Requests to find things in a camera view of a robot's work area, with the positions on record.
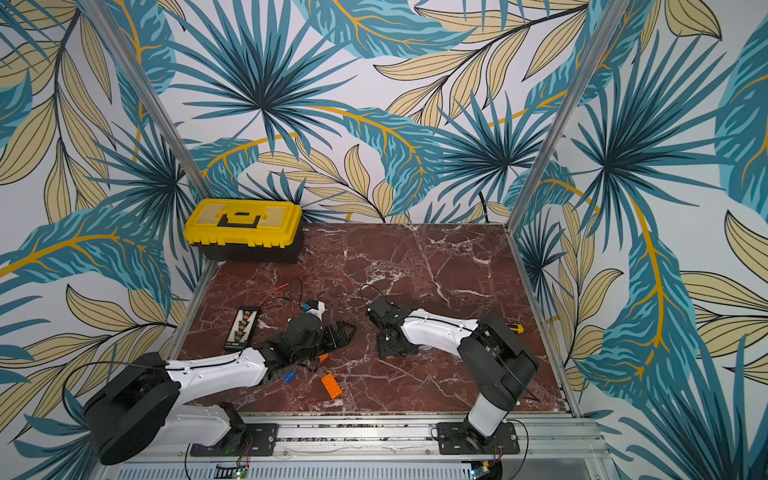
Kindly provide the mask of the aluminium corner post left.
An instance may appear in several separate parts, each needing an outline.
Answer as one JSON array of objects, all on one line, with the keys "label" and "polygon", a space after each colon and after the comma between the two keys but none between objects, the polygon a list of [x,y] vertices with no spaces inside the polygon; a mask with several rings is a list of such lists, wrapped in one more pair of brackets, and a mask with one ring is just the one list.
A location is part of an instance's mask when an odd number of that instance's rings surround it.
[{"label": "aluminium corner post left", "polygon": [[131,51],[129,40],[119,31],[117,21],[103,1],[85,0],[81,4],[86,15],[94,23],[97,33],[113,54],[116,64],[132,84],[138,99],[144,104],[156,128],[165,138],[170,150],[186,173],[189,183],[202,198],[211,198],[210,190],[190,151],[137,58],[138,50]]}]

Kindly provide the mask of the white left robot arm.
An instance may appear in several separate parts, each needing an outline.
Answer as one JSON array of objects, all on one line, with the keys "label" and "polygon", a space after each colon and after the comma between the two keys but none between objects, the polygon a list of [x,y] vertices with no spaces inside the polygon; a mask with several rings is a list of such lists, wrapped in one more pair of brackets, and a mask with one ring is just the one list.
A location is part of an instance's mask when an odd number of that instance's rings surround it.
[{"label": "white left robot arm", "polygon": [[354,325],[326,325],[311,310],[281,334],[235,353],[187,361],[144,354],[83,408],[97,459],[115,465],[149,447],[181,444],[239,452],[250,436],[237,409],[228,402],[200,407],[196,400],[280,380],[295,365],[348,346],[355,333]]}]

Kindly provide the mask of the orange lego brick front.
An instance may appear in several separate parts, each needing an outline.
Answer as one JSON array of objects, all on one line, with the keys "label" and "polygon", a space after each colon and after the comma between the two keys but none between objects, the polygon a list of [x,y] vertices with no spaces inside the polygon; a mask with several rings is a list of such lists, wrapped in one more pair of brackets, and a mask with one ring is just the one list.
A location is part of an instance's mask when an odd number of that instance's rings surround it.
[{"label": "orange lego brick front", "polygon": [[331,399],[337,399],[342,395],[343,390],[332,373],[323,376],[321,383]]}]

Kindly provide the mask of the yellow black toolbox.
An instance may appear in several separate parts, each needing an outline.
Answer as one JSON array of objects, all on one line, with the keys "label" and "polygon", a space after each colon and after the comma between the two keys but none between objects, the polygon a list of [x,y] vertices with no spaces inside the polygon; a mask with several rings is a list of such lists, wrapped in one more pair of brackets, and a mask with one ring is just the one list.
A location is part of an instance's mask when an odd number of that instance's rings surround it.
[{"label": "yellow black toolbox", "polygon": [[210,260],[292,264],[303,248],[301,219],[301,207],[291,202],[208,198],[183,236]]}]

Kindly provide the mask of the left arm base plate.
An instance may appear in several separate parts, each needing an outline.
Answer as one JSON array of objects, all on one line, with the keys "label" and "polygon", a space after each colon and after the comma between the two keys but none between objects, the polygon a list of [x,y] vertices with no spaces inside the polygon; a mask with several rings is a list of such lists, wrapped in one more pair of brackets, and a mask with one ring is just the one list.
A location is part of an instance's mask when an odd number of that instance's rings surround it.
[{"label": "left arm base plate", "polygon": [[273,455],[279,426],[276,423],[236,426],[211,446],[193,444],[192,457],[269,457]]}]

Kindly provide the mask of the aluminium corner post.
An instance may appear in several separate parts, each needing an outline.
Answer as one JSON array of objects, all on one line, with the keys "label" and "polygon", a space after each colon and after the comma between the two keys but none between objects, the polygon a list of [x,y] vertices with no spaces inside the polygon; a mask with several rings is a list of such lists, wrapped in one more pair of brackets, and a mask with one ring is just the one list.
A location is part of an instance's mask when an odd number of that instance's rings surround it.
[{"label": "aluminium corner post", "polygon": [[189,183],[202,198],[211,198],[210,190],[190,151],[137,58],[138,50],[131,51],[129,40],[119,31],[117,21],[103,1],[85,0],[81,4],[86,15],[94,23],[97,33],[113,54],[116,64],[132,84],[138,99],[144,104],[156,128],[165,138],[170,150],[186,173]]},{"label": "aluminium corner post", "polygon": [[563,101],[557,110],[547,136],[529,170],[526,182],[516,199],[515,208],[512,210],[505,227],[509,237],[512,237],[521,225],[527,205],[536,193],[537,186],[545,173],[547,163],[555,151],[556,144],[562,135],[567,121],[576,109],[592,76],[596,72],[601,57],[608,48],[613,33],[618,27],[628,4],[628,1],[609,1],[606,5],[600,23],[597,25],[593,37],[586,46],[584,60],[580,67],[574,71],[569,89],[565,92]]}]

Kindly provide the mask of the aluminium corner post right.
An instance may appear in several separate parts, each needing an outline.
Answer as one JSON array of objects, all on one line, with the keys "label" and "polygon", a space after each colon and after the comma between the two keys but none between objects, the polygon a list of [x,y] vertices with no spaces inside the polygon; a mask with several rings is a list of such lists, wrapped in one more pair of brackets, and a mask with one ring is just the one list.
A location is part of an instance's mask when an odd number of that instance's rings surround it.
[{"label": "aluminium corner post right", "polygon": [[547,163],[555,151],[556,144],[562,135],[567,121],[576,109],[592,76],[596,72],[601,57],[608,48],[613,33],[618,27],[628,4],[628,1],[609,1],[606,5],[600,23],[597,25],[593,37],[586,46],[584,60],[580,67],[574,71],[569,89],[565,92],[563,101],[557,110],[547,136],[529,170],[526,182],[516,199],[515,208],[512,210],[505,227],[509,237],[512,237],[521,225],[527,205],[536,193],[537,186],[545,173]]}]

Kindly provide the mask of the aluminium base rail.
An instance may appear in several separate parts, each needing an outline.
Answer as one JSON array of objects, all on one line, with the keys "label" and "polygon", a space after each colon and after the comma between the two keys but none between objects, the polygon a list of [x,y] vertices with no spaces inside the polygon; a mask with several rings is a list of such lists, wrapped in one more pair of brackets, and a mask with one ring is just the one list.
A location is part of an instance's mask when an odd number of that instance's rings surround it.
[{"label": "aluminium base rail", "polygon": [[616,479],[593,419],[514,412],[482,453],[460,443],[462,414],[249,415],[264,427],[247,457],[165,446],[101,479]]}]

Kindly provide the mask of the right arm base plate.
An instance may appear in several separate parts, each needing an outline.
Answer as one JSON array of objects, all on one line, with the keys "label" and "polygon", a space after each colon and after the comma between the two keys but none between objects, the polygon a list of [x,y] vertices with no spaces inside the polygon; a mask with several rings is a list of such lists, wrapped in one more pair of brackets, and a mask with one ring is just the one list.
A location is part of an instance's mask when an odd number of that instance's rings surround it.
[{"label": "right arm base plate", "polygon": [[521,451],[510,423],[501,423],[492,435],[485,437],[468,422],[440,422],[432,435],[441,455],[513,455]]}]

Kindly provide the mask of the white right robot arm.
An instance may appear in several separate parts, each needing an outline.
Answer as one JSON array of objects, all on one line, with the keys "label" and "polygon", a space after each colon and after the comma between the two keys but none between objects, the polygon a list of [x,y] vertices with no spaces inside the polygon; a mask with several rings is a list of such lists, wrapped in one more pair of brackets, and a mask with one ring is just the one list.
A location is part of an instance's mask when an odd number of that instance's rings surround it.
[{"label": "white right robot arm", "polygon": [[366,317],[379,330],[380,359],[415,356],[426,347],[463,361],[479,391],[463,422],[465,441],[475,449],[495,439],[539,369],[536,356],[495,314],[459,319],[399,307],[379,297],[366,307]]}]

